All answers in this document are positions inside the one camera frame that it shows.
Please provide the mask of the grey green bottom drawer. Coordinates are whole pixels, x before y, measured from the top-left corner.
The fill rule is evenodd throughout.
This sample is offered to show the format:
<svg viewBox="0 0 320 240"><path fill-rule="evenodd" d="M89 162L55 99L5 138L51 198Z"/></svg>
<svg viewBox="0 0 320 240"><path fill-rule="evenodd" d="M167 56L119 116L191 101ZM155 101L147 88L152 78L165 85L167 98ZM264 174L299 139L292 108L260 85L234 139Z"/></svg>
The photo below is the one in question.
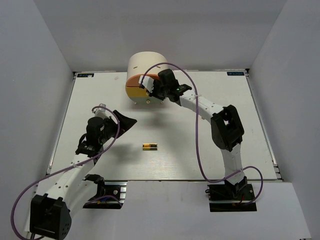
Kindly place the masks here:
<svg viewBox="0 0 320 240"><path fill-rule="evenodd" d="M149 96L131 97L130 99L134 102L134 104L141 105L141 106L142 105L160 105L163 102L160 99L157 99L155 97L149 97Z"/></svg>

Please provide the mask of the yellow drawer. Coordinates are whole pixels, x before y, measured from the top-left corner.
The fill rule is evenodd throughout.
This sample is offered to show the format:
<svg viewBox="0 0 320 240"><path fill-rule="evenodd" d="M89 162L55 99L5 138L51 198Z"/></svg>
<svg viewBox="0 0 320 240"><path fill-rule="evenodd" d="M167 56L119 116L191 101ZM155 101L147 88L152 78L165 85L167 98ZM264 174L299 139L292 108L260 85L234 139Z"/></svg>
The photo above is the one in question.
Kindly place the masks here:
<svg viewBox="0 0 320 240"><path fill-rule="evenodd" d="M149 96L145 88L138 86L126 86L125 92L129 98L147 98Z"/></svg>

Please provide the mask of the orange top drawer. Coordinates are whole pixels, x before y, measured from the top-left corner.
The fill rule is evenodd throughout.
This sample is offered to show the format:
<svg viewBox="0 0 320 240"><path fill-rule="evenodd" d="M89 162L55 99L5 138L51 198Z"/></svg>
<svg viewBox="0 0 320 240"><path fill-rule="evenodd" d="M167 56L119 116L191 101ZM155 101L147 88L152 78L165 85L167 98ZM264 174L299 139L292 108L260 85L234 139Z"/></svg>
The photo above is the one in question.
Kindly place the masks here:
<svg viewBox="0 0 320 240"><path fill-rule="evenodd" d="M143 76L143 74L136 74L130 77L126 83L126 87L139 87L139 78ZM159 80L159 76L157 74L147 74L146 76L152 77L154 80Z"/></svg>

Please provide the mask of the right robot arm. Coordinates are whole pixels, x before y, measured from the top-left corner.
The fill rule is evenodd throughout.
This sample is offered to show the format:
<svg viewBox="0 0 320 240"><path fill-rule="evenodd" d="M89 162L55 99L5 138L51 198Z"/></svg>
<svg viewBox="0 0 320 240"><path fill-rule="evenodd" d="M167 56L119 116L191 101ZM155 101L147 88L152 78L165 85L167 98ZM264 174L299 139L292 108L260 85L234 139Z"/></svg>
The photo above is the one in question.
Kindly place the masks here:
<svg viewBox="0 0 320 240"><path fill-rule="evenodd" d="M173 71L160 71L158 79L141 77L139 83L146 88L149 96L171 102L189 109L206 120L211 127L214 144L221 150L224 163L226 195L236 200L244 193L247 177L243 172L241 143L245 133L235 106L220 106L202 97L191 80L192 86L179 84Z"/></svg>

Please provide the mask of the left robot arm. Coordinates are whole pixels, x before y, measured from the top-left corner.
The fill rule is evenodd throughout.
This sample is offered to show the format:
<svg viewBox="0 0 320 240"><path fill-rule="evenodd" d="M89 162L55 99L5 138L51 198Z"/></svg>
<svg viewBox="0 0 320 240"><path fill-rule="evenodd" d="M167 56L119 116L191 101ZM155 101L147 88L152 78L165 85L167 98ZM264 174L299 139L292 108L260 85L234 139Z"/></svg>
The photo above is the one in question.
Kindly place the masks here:
<svg viewBox="0 0 320 240"><path fill-rule="evenodd" d="M54 240L68 235L72 217L90 198L99 200L105 196L103 177L89 174L103 154L104 144L116 140L138 121L122 115L117 110L106 115L105 107L95 107L94 116L87 121L86 132L80 137L70 169L64 170L43 195L35 195L30 203L29 230Z"/></svg>

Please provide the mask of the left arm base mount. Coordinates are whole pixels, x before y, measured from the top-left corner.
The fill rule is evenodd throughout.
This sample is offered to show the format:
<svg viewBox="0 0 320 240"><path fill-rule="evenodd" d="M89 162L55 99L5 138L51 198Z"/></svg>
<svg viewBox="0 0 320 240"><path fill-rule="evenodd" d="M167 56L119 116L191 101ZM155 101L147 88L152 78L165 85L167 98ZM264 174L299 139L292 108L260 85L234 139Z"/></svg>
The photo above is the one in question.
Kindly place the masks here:
<svg viewBox="0 0 320 240"><path fill-rule="evenodd" d="M124 204L127 192L125 181L105 181L97 188L95 196L83 206L84 209L120 210Z"/></svg>

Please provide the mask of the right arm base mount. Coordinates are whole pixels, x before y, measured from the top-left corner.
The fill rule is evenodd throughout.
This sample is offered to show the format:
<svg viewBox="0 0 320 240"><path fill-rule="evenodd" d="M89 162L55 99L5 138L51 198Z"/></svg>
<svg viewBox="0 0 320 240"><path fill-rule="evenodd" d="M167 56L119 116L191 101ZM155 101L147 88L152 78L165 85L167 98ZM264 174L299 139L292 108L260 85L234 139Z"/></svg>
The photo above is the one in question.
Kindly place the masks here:
<svg viewBox="0 0 320 240"><path fill-rule="evenodd" d="M236 196L224 184L210 184L205 193L208 195L209 209L212 213L257 211L252 184L247 184Z"/></svg>

